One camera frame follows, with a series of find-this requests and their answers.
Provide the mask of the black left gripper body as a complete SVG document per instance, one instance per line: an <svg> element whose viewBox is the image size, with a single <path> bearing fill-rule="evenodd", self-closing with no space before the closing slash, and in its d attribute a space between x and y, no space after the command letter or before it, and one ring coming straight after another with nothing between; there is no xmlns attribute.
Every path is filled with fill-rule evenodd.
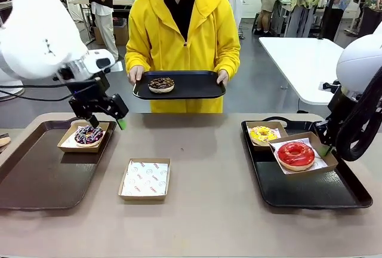
<svg viewBox="0 0 382 258"><path fill-rule="evenodd" d="M110 109L110 97L106 94L110 84L105 76L95 76L82 82L71 82L67 87L73 97L83 104L92 105L96 111L104 112Z"/></svg>

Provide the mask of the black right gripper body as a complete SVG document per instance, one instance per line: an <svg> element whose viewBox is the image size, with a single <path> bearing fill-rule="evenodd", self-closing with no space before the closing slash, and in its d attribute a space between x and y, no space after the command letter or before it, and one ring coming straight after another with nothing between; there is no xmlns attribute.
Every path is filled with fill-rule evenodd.
<svg viewBox="0 0 382 258"><path fill-rule="evenodd" d="M336 119L326 119L324 121L314 122L313 126L321 143L335 149L336 139L341 127L341 121Z"/></svg>

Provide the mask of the person's right hand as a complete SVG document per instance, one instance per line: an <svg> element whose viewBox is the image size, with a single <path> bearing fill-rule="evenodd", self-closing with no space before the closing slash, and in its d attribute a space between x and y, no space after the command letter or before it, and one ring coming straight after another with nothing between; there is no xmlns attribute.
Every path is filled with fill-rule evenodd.
<svg viewBox="0 0 382 258"><path fill-rule="evenodd" d="M137 81L140 81L144 72L145 72L145 69L143 66L141 65L133 66L127 73L128 79L131 85L134 85Z"/></svg>

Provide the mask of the person's left hand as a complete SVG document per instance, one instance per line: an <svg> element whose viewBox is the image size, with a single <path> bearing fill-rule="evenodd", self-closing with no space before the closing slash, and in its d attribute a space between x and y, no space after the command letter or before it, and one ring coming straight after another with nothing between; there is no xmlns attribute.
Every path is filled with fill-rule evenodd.
<svg viewBox="0 0 382 258"><path fill-rule="evenodd" d="M222 69L218 72L218 77L217 77L217 84L223 84L224 86L227 85L229 81L229 74L226 70Z"/></svg>

